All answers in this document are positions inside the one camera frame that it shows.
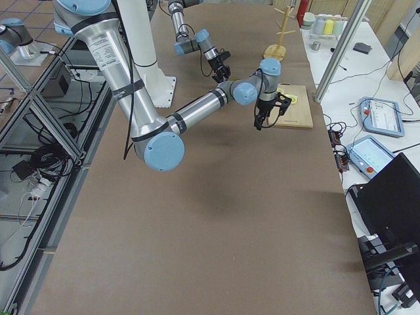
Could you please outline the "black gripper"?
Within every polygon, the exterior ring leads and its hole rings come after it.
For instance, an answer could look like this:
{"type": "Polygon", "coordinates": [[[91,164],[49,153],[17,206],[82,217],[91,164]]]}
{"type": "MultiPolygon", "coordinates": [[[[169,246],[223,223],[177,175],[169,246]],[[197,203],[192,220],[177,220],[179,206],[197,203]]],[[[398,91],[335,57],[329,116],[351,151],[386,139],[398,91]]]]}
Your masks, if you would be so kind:
{"type": "Polygon", "coordinates": [[[215,57],[208,60],[210,67],[212,68],[214,75],[212,78],[217,82],[221,83],[223,77],[224,80],[230,78],[230,67],[224,65],[224,61],[230,57],[229,51],[218,52],[215,57]]]}
{"type": "Polygon", "coordinates": [[[276,97],[272,100],[261,100],[258,99],[255,104],[255,109],[258,109],[258,114],[254,115],[254,127],[256,129],[268,129],[271,128],[271,124],[267,122],[270,117],[270,113],[274,107],[279,108],[278,115],[275,122],[278,121],[280,116],[283,116],[288,107],[291,105],[291,99],[282,93],[277,92],[276,97]]]}

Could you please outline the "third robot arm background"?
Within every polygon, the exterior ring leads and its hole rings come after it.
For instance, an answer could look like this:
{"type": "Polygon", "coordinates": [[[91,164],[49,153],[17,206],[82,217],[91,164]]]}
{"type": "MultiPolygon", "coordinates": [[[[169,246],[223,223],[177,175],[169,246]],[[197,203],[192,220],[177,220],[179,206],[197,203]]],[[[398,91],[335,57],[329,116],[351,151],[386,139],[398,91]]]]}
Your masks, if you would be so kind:
{"type": "Polygon", "coordinates": [[[18,47],[33,43],[33,37],[19,18],[6,18],[1,21],[1,49],[6,54],[13,53],[18,47]]]}

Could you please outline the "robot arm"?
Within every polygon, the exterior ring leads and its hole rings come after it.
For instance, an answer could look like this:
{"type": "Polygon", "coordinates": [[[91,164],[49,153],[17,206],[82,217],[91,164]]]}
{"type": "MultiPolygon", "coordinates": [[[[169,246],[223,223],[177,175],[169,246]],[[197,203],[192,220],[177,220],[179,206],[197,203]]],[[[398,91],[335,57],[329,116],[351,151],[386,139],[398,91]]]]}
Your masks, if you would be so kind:
{"type": "Polygon", "coordinates": [[[55,1],[54,25],[58,33],[86,44],[104,75],[114,99],[129,122],[127,149],[133,149],[149,168],[165,172],[184,157],[181,134],[230,101],[254,106],[254,126],[261,130],[272,109],[286,113],[291,99],[278,91],[281,64],[265,58],[249,78],[234,81],[224,61],[228,51],[216,48],[207,30],[190,37],[184,9],[193,1],[170,1],[175,52],[201,52],[211,67],[217,86],[173,114],[163,117],[158,109],[168,107],[176,79],[159,68],[144,1],[55,1]]]}
{"type": "Polygon", "coordinates": [[[168,12],[173,23],[175,32],[174,50],[178,55],[185,55],[195,51],[200,51],[208,61],[213,74],[212,78],[221,83],[230,79],[230,67],[224,64],[224,61],[230,57],[230,52],[218,50],[214,44],[209,32],[202,29],[197,33],[194,32],[192,26],[184,20],[184,9],[199,5],[202,1],[168,1],[168,12]]]}

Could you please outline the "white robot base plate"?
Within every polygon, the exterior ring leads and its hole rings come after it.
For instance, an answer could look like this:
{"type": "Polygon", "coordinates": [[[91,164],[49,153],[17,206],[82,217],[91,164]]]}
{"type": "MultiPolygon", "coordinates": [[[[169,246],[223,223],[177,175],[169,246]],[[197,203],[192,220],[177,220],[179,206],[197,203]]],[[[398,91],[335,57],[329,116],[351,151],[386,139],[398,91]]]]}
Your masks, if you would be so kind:
{"type": "Polygon", "coordinates": [[[156,108],[171,107],[176,83],[177,78],[175,76],[166,76],[160,68],[157,69],[153,95],[153,102],[156,108]]]}

